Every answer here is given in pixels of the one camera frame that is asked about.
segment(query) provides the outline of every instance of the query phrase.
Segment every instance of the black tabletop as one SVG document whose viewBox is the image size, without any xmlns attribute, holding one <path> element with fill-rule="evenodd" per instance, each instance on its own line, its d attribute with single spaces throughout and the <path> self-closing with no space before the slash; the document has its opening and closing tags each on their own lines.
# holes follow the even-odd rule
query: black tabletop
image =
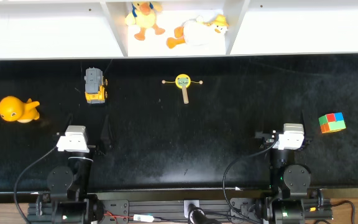
<svg viewBox="0 0 358 224">
<path fill-rule="evenodd" d="M 109 98 L 85 100 L 85 69 L 106 71 Z M 192 80 L 190 103 L 162 80 L 181 73 Z M 296 161 L 312 172 L 312 187 L 358 187 L 358 54 L 222 58 L 0 61 L 0 100 L 13 95 L 40 102 L 31 123 L 0 118 L 0 192 L 50 150 L 69 114 L 90 139 L 111 120 L 113 149 L 94 158 L 89 190 L 214 188 L 226 166 L 260 145 L 254 131 L 299 123 L 305 111 L 314 140 Z M 321 134 L 318 118 L 342 112 L 347 128 Z M 48 173 L 65 165 L 54 152 L 28 171 L 21 190 L 46 189 Z M 269 155 L 242 160 L 228 186 L 269 186 Z"/>
</svg>

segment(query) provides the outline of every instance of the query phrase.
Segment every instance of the white cabinet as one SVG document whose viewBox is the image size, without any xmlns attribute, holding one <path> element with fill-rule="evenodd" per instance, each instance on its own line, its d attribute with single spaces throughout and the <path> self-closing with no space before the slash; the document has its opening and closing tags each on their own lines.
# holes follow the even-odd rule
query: white cabinet
<svg viewBox="0 0 358 224">
<path fill-rule="evenodd" d="M 127 26 L 130 1 L 0 0 L 0 59 L 211 57 L 223 55 L 358 52 L 358 1 L 159 1 L 157 24 L 146 39 Z M 230 25 L 211 44 L 167 47 L 188 19 L 224 14 Z"/>
</svg>

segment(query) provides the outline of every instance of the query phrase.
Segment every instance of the colorful cube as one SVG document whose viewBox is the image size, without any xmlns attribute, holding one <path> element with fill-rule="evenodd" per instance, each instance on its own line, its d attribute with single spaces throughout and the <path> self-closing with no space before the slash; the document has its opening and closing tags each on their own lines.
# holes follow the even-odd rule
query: colorful cube
<svg viewBox="0 0 358 224">
<path fill-rule="evenodd" d="M 321 132 L 331 133 L 346 128 L 342 113 L 326 114 L 318 119 Z"/>
</svg>

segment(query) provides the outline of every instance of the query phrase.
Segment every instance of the rubber duck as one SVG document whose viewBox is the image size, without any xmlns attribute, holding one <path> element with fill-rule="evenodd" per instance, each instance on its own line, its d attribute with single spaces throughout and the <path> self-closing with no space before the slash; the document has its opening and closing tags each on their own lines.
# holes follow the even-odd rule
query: rubber duck
<svg viewBox="0 0 358 224">
<path fill-rule="evenodd" d="M 0 102 L 0 115 L 5 121 L 28 123 L 40 118 L 40 114 L 35 109 L 39 104 L 38 101 L 33 102 L 31 99 L 23 103 L 14 96 L 7 96 Z"/>
<path fill-rule="evenodd" d="M 138 25 L 140 32 L 135 34 L 137 40 L 145 40 L 145 33 L 148 28 L 153 28 L 156 35 L 161 35 L 165 29 L 159 28 L 155 23 L 157 20 L 157 12 L 162 11 L 162 6 L 157 2 L 132 2 L 132 12 L 125 18 L 127 25 Z"/>
<path fill-rule="evenodd" d="M 183 26 L 177 27 L 174 30 L 176 38 L 168 38 L 167 46 L 172 49 L 184 43 L 192 46 L 208 44 L 224 35 L 228 27 L 224 15 L 219 14 L 213 22 L 204 22 L 199 16 L 196 20 L 186 21 Z"/>
</svg>

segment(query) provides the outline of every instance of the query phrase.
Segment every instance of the toy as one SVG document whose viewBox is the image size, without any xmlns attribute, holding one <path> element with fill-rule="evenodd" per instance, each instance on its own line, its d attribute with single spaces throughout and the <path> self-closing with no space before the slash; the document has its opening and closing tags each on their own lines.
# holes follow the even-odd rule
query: toy
<svg viewBox="0 0 358 224">
<path fill-rule="evenodd" d="M 138 25 L 140 32 L 135 34 L 137 40 L 145 40 L 146 29 L 153 28 L 156 35 L 161 35 L 165 29 L 159 28 L 155 23 L 157 20 L 157 12 L 162 11 L 162 6 L 157 2 L 132 2 L 132 12 L 125 18 L 125 23 L 130 25 Z"/>
<path fill-rule="evenodd" d="M 185 104 L 189 103 L 189 98 L 187 96 L 187 88 L 190 86 L 190 83 L 199 83 L 199 84 L 203 84 L 203 81 L 200 80 L 199 82 L 194 82 L 190 80 L 190 77 L 186 74 L 180 74 L 176 77 L 174 82 L 167 82 L 165 80 L 162 80 L 162 84 L 166 84 L 166 83 L 175 83 L 177 85 L 178 88 L 181 89 L 182 95 L 183 95 L 183 102 Z"/>
<path fill-rule="evenodd" d="M 203 22 L 203 18 L 199 16 L 196 20 L 186 21 L 183 26 L 177 27 L 174 31 L 176 39 L 168 38 L 167 46 L 172 49 L 184 43 L 192 46 L 208 44 L 224 35 L 228 27 L 224 15 L 216 16 L 211 23 Z"/>
<path fill-rule="evenodd" d="M 321 132 L 332 133 L 346 128 L 342 113 L 326 114 L 318 119 Z"/>
<path fill-rule="evenodd" d="M 36 106 L 39 106 L 38 101 L 27 100 L 23 103 L 14 96 L 7 96 L 0 102 L 0 115 L 5 121 L 18 121 L 20 123 L 28 123 L 30 121 L 40 118 Z"/>
<path fill-rule="evenodd" d="M 98 68 L 88 68 L 85 71 L 85 98 L 88 103 L 104 103 L 107 99 L 107 79 Z"/>
</svg>

